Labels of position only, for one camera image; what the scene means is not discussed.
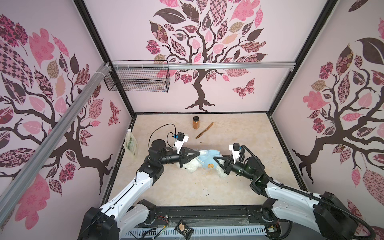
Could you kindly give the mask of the white teddy bear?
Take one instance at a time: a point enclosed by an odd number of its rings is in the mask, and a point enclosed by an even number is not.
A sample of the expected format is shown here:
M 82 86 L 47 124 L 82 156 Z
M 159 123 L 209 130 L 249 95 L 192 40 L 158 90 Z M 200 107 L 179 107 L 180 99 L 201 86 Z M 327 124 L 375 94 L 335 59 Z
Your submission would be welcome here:
M 198 168 L 215 170 L 220 178 L 226 178 L 228 175 L 214 160 L 214 157 L 221 157 L 222 154 L 218 150 L 199 150 L 200 155 L 192 159 L 189 163 L 183 165 L 183 169 L 189 173 L 195 172 Z

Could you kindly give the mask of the light blue bear hoodie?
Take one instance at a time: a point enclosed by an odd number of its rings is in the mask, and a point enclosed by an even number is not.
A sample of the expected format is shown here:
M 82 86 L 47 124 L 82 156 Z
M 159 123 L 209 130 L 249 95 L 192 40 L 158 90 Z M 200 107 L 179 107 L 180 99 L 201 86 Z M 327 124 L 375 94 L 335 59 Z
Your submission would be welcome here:
M 214 157 L 221 157 L 221 153 L 217 150 L 201 150 L 197 157 L 198 162 L 204 169 L 216 169 L 220 166 L 214 161 Z

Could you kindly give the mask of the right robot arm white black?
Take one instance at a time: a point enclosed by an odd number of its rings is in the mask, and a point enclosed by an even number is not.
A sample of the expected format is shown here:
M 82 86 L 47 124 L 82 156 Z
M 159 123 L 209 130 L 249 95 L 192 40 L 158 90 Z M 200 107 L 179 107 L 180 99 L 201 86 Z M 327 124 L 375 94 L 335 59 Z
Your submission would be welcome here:
M 245 162 L 234 161 L 231 156 L 214 157 L 225 174 L 231 172 L 251 181 L 250 188 L 267 198 L 261 209 L 265 221 L 274 218 L 291 221 L 320 233 L 327 240 L 351 240 L 358 228 L 357 221 L 321 203 L 335 202 L 331 194 L 300 194 L 299 190 L 283 188 L 281 183 L 272 183 L 264 173 L 264 165 L 258 158 L 249 157 Z

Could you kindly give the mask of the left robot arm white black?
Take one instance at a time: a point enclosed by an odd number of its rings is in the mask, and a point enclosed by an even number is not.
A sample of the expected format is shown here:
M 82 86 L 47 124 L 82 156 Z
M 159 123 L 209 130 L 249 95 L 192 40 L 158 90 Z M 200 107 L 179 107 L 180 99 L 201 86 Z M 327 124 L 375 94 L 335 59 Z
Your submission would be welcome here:
M 145 222 L 151 204 L 137 204 L 137 199 L 160 178 L 167 164 L 179 163 L 180 167 L 200 155 L 200 151 L 183 146 L 176 141 L 170 148 L 163 140 L 155 140 L 149 154 L 137 170 L 134 179 L 112 200 L 99 208 L 91 207 L 84 216 L 78 238 L 80 240 L 119 240 L 135 226 Z

